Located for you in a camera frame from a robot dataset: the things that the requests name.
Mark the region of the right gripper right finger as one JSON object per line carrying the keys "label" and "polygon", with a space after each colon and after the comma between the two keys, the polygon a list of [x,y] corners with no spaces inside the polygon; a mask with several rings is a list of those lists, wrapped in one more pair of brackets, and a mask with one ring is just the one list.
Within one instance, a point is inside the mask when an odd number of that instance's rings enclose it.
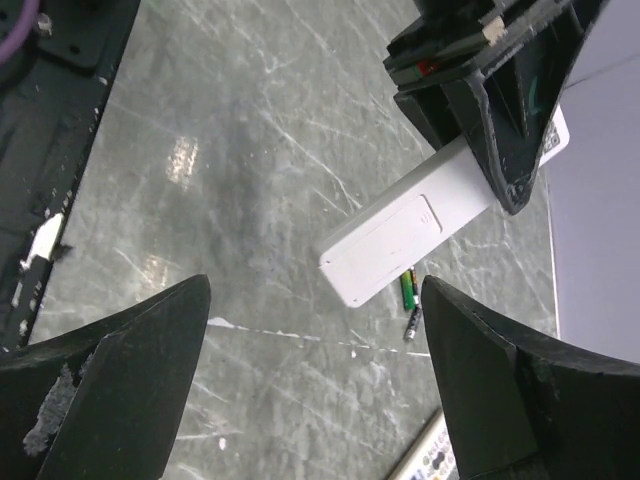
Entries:
{"label": "right gripper right finger", "polygon": [[638,364],[543,334],[435,276],[421,300],[461,478],[638,478]]}

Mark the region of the plain white remote control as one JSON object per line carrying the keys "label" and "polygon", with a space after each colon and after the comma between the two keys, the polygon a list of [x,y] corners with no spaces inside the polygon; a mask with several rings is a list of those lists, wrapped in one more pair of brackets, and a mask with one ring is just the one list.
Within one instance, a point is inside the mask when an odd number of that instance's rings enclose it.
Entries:
{"label": "plain white remote control", "polygon": [[459,136],[319,240],[319,270],[358,308],[495,202]]}

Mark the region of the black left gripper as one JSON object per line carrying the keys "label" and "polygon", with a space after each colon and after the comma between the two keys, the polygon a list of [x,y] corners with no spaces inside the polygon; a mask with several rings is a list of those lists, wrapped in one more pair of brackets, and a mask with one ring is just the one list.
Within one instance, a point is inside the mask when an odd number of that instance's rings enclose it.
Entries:
{"label": "black left gripper", "polygon": [[604,0],[421,1],[388,45],[394,101],[440,150],[464,135],[511,215],[529,202],[544,137]]}

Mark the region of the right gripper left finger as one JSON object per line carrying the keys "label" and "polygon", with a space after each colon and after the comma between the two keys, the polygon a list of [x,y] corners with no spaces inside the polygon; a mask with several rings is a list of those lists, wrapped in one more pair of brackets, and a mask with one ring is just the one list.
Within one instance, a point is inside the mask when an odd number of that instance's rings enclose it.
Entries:
{"label": "right gripper left finger", "polygon": [[160,479],[199,360],[211,290],[194,275],[1,357],[4,479]]}

